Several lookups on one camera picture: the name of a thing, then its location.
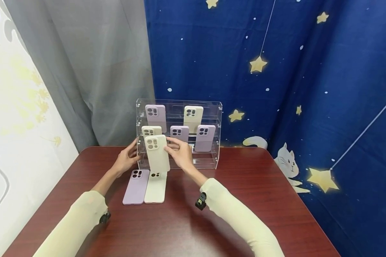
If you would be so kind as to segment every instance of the cartoon cat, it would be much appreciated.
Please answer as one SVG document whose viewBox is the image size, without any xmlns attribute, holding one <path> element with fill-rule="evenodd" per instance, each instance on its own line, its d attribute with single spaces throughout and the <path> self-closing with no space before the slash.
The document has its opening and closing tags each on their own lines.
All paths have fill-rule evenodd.
<svg viewBox="0 0 386 257">
<path fill-rule="evenodd" d="M 293 150 L 290 152 L 287 150 L 287 143 L 284 143 L 284 146 L 279 149 L 277 152 L 277 158 L 274 159 L 274 162 L 276 162 L 277 166 L 279 166 L 280 170 L 286 176 L 291 186 L 293 186 L 296 193 L 310 192 L 308 189 L 297 187 L 302 185 L 303 182 L 291 179 L 299 174 L 299 167 L 297 166 Z"/>
</svg>

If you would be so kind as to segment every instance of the forearm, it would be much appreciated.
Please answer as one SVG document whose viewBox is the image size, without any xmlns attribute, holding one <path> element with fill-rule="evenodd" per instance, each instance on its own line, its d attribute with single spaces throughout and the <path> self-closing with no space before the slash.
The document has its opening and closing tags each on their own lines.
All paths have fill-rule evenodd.
<svg viewBox="0 0 386 257">
<path fill-rule="evenodd" d="M 115 170 L 108 170 L 107 173 L 99 180 L 99 182 L 91 189 L 92 191 L 99 192 L 102 196 L 106 195 L 106 192 L 112 186 L 113 182 L 117 178 L 117 172 Z"/>
<path fill-rule="evenodd" d="M 206 193 L 210 211 L 225 220 L 249 244 L 256 257 L 284 256 L 271 230 L 216 179 L 207 179 L 200 191 Z"/>
<path fill-rule="evenodd" d="M 184 168 L 183 171 L 199 186 L 202 187 L 207 181 L 207 177 L 198 171 L 192 164 L 191 167 Z"/>
<path fill-rule="evenodd" d="M 74 257 L 90 231 L 107 213 L 105 198 L 96 191 L 83 193 L 40 246 L 34 257 Z"/>
</svg>

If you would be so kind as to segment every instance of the hand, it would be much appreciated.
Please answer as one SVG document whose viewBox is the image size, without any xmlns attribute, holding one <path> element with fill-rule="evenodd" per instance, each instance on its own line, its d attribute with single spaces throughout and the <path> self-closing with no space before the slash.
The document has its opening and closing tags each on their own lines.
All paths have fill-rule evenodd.
<svg viewBox="0 0 386 257">
<path fill-rule="evenodd" d="M 129 170 L 138 160 L 141 159 L 140 156 L 136 156 L 136 142 L 137 138 L 133 140 L 130 146 L 122 150 L 117 157 L 110 171 L 113 172 L 116 178 L 119 178 L 125 171 Z"/>
<path fill-rule="evenodd" d="M 172 137 L 166 137 L 171 143 L 165 146 L 165 151 L 168 152 L 183 171 L 188 171 L 194 168 L 192 148 L 186 142 Z"/>
</svg>

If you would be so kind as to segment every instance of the wooden table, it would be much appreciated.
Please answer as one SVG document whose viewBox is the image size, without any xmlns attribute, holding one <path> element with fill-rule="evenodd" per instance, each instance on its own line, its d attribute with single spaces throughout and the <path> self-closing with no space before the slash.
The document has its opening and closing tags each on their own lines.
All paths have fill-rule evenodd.
<svg viewBox="0 0 386 257">
<path fill-rule="evenodd" d="M 114 163 L 120 147 L 90 147 L 79 154 L 38 211 L 4 254 L 30 257 L 69 210 Z M 286 257 L 339 256 L 270 154 L 261 148 L 221 148 L 220 181 L 276 235 Z M 216 257 L 253 256 L 222 219 L 194 203 L 199 189 L 181 170 L 170 171 L 160 205 L 123 206 L 130 172 L 106 195 L 112 217 L 87 237 L 77 256 Z"/>
</svg>

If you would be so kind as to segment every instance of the light yellow sleeve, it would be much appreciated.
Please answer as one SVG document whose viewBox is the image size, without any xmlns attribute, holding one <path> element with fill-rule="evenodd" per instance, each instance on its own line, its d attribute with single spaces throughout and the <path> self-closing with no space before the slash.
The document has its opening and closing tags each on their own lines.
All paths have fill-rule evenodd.
<svg viewBox="0 0 386 257">
<path fill-rule="evenodd" d="M 220 182 L 209 178 L 200 192 L 206 193 L 210 211 L 224 219 L 249 244 L 256 257 L 284 256 L 271 230 Z"/>
<path fill-rule="evenodd" d="M 105 198 L 96 191 L 83 193 L 39 247 L 34 257 L 75 257 L 90 231 L 107 213 Z"/>
</svg>

